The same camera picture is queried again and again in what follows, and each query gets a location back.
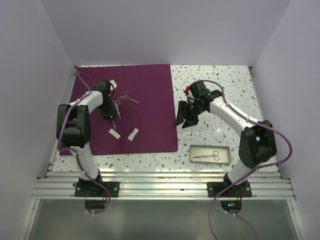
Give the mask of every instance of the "white tape strip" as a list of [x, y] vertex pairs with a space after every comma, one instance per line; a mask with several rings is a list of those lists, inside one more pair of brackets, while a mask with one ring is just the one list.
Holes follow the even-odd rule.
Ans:
[[115, 130], [113, 130], [113, 128], [111, 128], [109, 130], [109, 133], [114, 136], [116, 139], [119, 139], [121, 137], [121, 135], [119, 133], [117, 133]]
[[115, 80], [111, 80], [110, 83], [113, 85], [114, 89], [117, 88], [118, 85], [116, 84]]
[[128, 139], [132, 141], [139, 130], [135, 128], [133, 132], [128, 136]]

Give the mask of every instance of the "purple mat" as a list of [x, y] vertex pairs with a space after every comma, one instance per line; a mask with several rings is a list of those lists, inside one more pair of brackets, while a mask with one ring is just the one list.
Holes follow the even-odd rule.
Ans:
[[[178, 150], [175, 106], [170, 65], [138, 65], [79, 67], [78, 71], [98, 80], [114, 80], [117, 84], [112, 100], [118, 100], [123, 92], [128, 99], [121, 101], [119, 107], [121, 120], [115, 117], [116, 131], [121, 135], [116, 139], [109, 133], [113, 125], [101, 118], [99, 109], [90, 114], [92, 137], [90, 140], [93, 155], [166, 153]], [[93, 83], [82, 77], [90, 87]], [[71, 101], [75, 101], [87, 91], [78, 77], [75, 79]], [[139, 132], [133, 141], [128, 139], [132, 131]]]

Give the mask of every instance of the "stainless steel tray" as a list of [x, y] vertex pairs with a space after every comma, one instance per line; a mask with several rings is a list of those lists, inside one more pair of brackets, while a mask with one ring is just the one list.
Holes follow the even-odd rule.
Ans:
[[229, 164], [230, 148], [228, 146], [190, 145], [191, 163], [197, 164]]

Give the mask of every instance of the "glass panel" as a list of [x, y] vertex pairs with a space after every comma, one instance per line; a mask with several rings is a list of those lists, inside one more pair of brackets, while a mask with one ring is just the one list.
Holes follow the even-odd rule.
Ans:
[[[251, 221], [260, 240], [297, 240], [285, 200], [243, 200], [239, 213]], [[41, 200], [31, 240], [207, 240], [210, 201], [119, 200], [91, 218], [84, 201]], [[244, 221], [225, 214], [217, 203], [212, 223], [221, 240], [254, 240]]]

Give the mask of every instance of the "white wall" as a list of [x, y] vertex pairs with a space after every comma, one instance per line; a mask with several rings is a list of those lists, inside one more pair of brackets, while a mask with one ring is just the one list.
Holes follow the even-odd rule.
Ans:
[[0, 1], [0, 239], [18, 239], [73, 66], [39, 0]]
[[253, 66], [290, 0], [41, 0], [74, 65]]
[[[292, 141], [291, 178], [310, 240], [320, 239], [320, 1], [292, 0], [253, 68], [264, 116]], [[279, 142], [279, 156], [288, 147]]]

